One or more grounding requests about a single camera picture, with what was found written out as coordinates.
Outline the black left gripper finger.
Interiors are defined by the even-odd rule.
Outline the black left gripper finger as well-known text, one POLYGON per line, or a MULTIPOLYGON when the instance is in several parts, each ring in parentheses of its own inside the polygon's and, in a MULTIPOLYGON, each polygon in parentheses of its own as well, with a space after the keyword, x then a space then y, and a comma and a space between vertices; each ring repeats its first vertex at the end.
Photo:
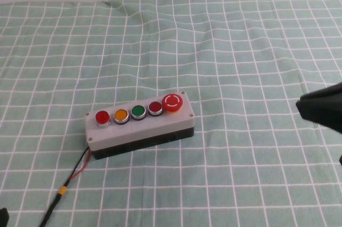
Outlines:
POLYGON ((9 213, 7 211, 7 208, 1 208, 0 209, 0 227, 7 227, 7 224, 9 222, 9 213))

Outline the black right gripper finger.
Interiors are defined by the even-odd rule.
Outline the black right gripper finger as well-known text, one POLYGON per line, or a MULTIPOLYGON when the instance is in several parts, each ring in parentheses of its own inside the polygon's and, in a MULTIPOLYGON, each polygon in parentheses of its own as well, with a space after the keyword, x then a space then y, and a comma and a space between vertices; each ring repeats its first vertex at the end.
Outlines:
POLYGON ((341 93, 309 93, 296 107, 304 120, 341 132, 341 93))
POLYGON ((300 99, 316 99, 316 98, 325 98, 330 96, 335 96, 341 93, 341 83, 337 83, 335 85, 326 87, 324 89, 320 89, 317 91, 313 91, 307 94, 304 94, 300 97, 300 99))

